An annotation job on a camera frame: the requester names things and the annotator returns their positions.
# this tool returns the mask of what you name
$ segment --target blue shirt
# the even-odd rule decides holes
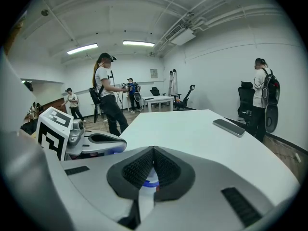
[[[129,92],[130,95],[133,95],[135,93],[135,84],[129,83],[128,85],[132,86],[131,91]]]

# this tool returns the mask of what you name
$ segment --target ceiling light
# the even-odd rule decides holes
[[[148,43],[148,42],[140,42],[140,41],[123,41],[124,45],[142,45],[142,46],[150,46],[153,47],[153,43]]]
[[[71,55],[71,54],[74,54],[74,53],[77,53],[77,52],[80,52],[80,51],[85,51],[85,50],[93,49],[93,48],[97,48],[97,47],[98,47],[97,44],[91,44],[91,45],[79,47],[79,48],[77,48],[77,49],[68,51],[67,54]]]

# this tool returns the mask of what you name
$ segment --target floor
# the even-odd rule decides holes
[[[169,106],[163,105],[162,111],[169,111]],[[148,108],[146,107],[143,112],[148,112]],[[152,112],[159,112],[158,106],[152,107]],[[130,125],[140,112],[136,111],[136,113],[130,113],[127,110],[123,110],[123,114],[127,119],[128,125]],[[106,118],[103,120],[99,117],[96,123],[94,123],[93,116],[87,117],[86,120],[86,129],[109,132]],[[304,181],[306,171],[308,170],[308,155],[267,136],[265,136],[263,144],[267,146],[281,161],[283,161],[284,164],[286,164],[300,184]]]

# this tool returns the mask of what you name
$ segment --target ceiling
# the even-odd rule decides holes
[[[163,37],[174,26],[195,28],[200,24],[206,30],[243,17],[243,9],[252,15],[281,13],[274,0],[33,0],[15,44],[27,57],[43,55],[45,60],[60,65],[96,60],[102,52],[153,52],[163,56],[174,47]],[[48,10],[49,15],[42,16],[42,10]],[[194,32],[198,35],[201,29]],[[123,40],[147,41],[155,46],[123,46]],[[73,55],[66,53],[93,43],[99,47]]]

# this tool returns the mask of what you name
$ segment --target white table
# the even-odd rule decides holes
[[[147,102],[148,103],[148,109],[149,112],[152,112],[152,107],[151,105],[153,103],[159,103],[159,111],[162,111],[162,103],[167,103],[170,102],[170,111],[173,111],[173,97],[168,97],[168,96],[152,96],[152,97],[142,97],[144,104]]]
[[[121,138],[126,151],[158,145],[221,163],[274,205],[296,193],[297,179],[274,153],[247,132],[238,138],[213,125],[216,119],[228,121],[210,110],[141,113]]]

